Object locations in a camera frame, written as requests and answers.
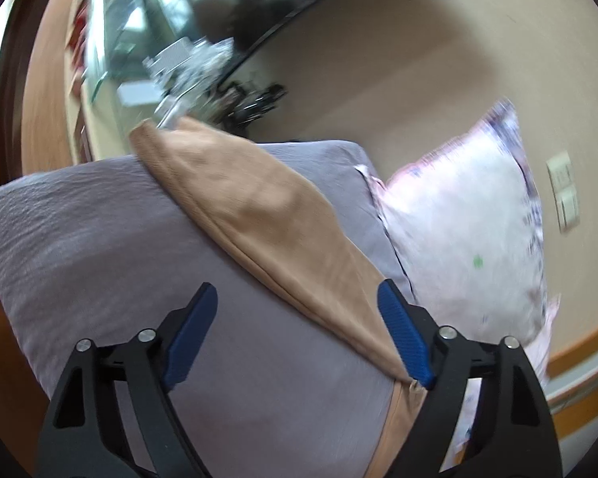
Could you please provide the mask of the tan garment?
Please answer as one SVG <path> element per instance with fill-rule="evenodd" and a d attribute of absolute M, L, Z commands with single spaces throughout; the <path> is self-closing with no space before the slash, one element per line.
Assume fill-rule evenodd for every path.
<path fill-rule="evenodd" d="M 384 476 L 425 393 L 379 312 L 384 276 L 343 233 L 328 199 L 256 143 L 193 119 L 176 131 L 144 121 L 130 140 L 151 175 L 242 268 L 392 379 L 365 472 Z"/>

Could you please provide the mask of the grey bed sheet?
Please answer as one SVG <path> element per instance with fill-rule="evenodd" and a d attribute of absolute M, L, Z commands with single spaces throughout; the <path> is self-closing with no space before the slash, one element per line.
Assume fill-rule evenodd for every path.
<path fill-rule="evenodd" d="M 422 400 L 234 262 L 135 157 L 0 187 L 0 299 L 53 394 L 75 344 L 124 343 L 203 283 L 218 311 L 170 401 L 215 477 L 382 477 Z"/>

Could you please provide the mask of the white floral pillow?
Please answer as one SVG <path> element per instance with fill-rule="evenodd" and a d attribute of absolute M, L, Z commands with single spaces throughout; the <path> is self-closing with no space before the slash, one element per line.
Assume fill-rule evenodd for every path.
<path fill-rule="evenodd" d="M 388 182 L 357 166 L 408 284 L 403 294 L 470 340 L 513 335 L 548 383 L 552 324 L 541 201 L 510 100 Z"/>

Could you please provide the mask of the wooden bed frame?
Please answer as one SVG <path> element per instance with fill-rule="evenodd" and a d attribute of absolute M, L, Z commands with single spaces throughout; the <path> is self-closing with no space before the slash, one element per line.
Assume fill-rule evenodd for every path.
<path fill-rule="evenodd" d="M 598 329 L 555 354 L 548 377 L 545 394 L 563 440 L 598 418 Z"/>

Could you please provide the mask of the beige wall switch plate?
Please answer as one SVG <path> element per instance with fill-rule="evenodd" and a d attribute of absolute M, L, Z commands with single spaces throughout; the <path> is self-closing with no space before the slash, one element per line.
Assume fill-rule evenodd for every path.
<path fill-rule="evenodd" d="M 580 207 L 574 171 L 569 154 L 563 151 L 547 161 L 552 191 L 555 199 L 557 221 L 562 232 L 579 223 Z"/>

